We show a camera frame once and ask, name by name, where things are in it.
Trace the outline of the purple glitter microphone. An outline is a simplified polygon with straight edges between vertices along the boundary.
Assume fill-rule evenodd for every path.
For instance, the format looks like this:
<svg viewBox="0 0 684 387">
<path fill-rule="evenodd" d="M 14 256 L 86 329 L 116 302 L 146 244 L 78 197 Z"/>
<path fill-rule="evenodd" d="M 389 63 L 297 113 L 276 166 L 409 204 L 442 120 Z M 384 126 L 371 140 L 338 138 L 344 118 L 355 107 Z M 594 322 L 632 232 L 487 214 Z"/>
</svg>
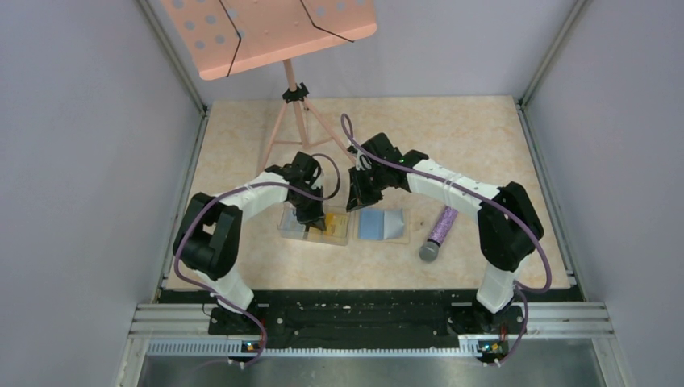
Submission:
<svg viewBox="0 0 684 387">
<path fill-rule="evenodd" d="M 419 249 L 419 258 L 424 262 L 433 262 L 439 256 L 440 249 L 453 227 L 459 211 L 445 206 Z"/>
</svg>

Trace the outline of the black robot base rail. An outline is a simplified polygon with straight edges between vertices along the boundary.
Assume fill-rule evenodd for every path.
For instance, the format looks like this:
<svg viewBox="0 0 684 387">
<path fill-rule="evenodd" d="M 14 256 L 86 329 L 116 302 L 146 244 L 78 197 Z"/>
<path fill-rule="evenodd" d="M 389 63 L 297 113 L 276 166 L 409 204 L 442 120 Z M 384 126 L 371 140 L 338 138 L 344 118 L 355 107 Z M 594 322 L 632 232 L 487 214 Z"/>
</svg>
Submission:
<svg viewBox="0 0 684 387">
<path fill-rule="evenodd" d="M 250 315 L 217 307 L 211 335 L 267 334 L 268 349 L 457 348 L 467 335 L 511 339 L 521 307 L 490 315 L 473 290 L 257 290 Z"/>
</svg>

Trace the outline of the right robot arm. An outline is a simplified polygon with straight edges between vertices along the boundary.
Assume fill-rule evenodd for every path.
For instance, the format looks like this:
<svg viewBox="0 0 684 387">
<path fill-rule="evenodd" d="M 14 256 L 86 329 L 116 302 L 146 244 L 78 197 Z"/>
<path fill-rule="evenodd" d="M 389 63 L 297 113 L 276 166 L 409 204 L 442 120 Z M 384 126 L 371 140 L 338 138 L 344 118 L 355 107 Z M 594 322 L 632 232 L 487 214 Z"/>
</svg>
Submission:
<svg viewBox="0 0 684 387">
<path fill-rule="evenodd" d="M 514 181 L 496 186 L 473 180 L 420 151 L 401 153 L 384 133 L 363 144 L 354 139 L 350 143 L 357 163 L 349 170 L 349 211 L 375 205 L 384 189 L 395 188 L 436 199 L 475 222 L 487 265 L 473 322 L 481 331 L 496 331 L 505 323 L 504 309 L 526 259 L 538 253 L 544 268 L 550 269 L 540 245 L 544 228 L 526 189 Z"/>
</svg>

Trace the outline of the yellow credit card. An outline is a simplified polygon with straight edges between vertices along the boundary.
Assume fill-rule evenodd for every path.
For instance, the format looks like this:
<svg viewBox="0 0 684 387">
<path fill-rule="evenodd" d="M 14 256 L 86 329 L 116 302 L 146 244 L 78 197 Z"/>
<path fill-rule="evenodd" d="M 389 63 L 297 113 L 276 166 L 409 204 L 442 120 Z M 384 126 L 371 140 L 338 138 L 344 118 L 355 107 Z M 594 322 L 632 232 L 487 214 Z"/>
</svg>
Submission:
<svg viewBox="0 0 684 387">
<path fill-rule="evenodd" d="M 344 246 L 348 243 L 349 217 L 346 214 L 328 213 L 324 217 L 325 230 L 308 227 L 304 239 L 313 243 Z"/>
</svg>

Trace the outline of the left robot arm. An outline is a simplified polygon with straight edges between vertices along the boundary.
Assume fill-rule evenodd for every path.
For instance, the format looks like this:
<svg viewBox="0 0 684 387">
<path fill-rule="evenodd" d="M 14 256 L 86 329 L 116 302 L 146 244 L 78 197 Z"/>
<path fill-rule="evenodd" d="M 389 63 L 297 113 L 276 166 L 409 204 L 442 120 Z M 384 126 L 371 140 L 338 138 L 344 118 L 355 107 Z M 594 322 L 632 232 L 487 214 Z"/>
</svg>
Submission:
<svg viewBox="0 0 684 387">
<path fill-rule="evenodd" d="M 304 228 L 325 231 L 323 169 L 311 155 L 297 152 L 283 166 L 271 165 L 250 182 L 220 195 L 197 193 L 189 201 L 173 243 L 174 271 L 184 264 L 201 286 L 229 310 L 228 323 L 239 333 L 258 324 L 250 306 L 253 291 L 235 267 L 244 221 L 271 206 L 288 203 Z"/>
</svg>

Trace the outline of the clear plastic card box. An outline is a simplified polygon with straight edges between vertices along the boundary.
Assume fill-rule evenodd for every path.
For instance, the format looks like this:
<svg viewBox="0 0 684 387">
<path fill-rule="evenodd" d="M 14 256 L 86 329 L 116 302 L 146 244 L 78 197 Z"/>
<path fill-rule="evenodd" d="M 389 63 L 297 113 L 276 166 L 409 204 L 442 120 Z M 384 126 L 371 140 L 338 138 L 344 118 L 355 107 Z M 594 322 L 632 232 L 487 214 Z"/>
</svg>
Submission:
<svg viewBox="0 0 684 387">
<path fill-rule="evenodd" d="M 324 230 L 300 223 L 296 218 L 295 208 L 286 204 L 277 229 L 281 237 L 286 239 L 302 240 L 312 243 L 324 243 L 336 246 L 346 246 L 349 241 L 349 229 L 352 224 L 352 216 L 342 207 L 323 206 Z"/>
</svg>

